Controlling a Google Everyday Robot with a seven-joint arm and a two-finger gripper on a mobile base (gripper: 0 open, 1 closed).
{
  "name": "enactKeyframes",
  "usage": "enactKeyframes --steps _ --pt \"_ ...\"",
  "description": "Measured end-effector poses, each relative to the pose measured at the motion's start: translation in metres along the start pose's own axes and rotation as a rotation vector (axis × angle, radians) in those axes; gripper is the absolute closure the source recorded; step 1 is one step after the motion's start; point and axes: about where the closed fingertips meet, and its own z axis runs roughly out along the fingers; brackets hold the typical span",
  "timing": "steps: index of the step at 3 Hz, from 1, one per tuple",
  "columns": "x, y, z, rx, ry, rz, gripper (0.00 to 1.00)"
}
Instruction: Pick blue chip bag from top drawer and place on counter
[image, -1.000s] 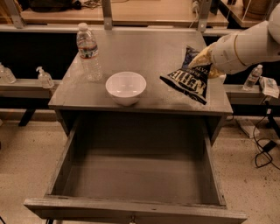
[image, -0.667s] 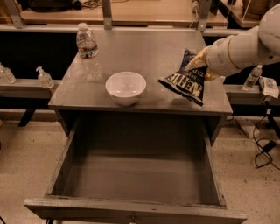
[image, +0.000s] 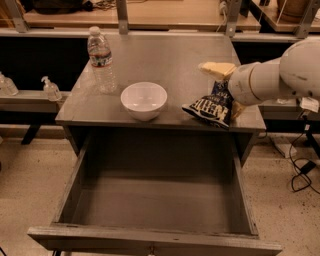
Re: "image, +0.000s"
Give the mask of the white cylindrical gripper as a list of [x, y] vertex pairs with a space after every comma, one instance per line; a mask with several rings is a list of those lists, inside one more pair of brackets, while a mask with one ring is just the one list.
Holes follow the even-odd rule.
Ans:
[[236, 69], [233, 63], [205, 62], [198, 68], [217, 80], [229, 79], [228, 90], [236, 100], [232, 103], [231, 119], [235, 120], [245, 106], [260, 104], [282, 94], [283, 82], [279, 73], [280, 59], [254, 62]]

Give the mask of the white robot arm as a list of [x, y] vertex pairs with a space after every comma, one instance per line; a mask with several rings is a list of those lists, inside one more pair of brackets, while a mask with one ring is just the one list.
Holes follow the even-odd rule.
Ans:
[[291, 45], [281, 57], [236, 67], [227, 62], [204, 62], [200, 71], [227, 80], [228, 90], [241, 105], [274, 99], [320, 96], [320, 41], [304, 39]]

